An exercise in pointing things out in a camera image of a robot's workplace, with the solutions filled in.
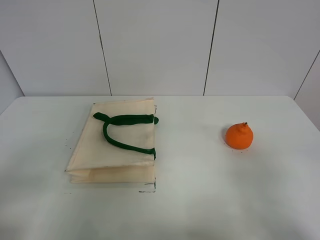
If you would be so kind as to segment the orange with stem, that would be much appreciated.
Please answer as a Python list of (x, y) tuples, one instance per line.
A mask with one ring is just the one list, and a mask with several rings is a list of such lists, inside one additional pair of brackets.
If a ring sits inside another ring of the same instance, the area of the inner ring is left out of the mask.
[(225, 133), (225, 143), (236, 150), (244, 150), (251, 146), (254, 133), (247, 122), (230, 126)]

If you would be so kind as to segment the white linen bag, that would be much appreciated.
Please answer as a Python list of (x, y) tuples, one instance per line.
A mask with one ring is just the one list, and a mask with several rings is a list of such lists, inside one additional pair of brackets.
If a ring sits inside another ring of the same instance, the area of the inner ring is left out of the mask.
[(153, 184), (153, 98), (94, 103), (65, 172), (72, 183)]

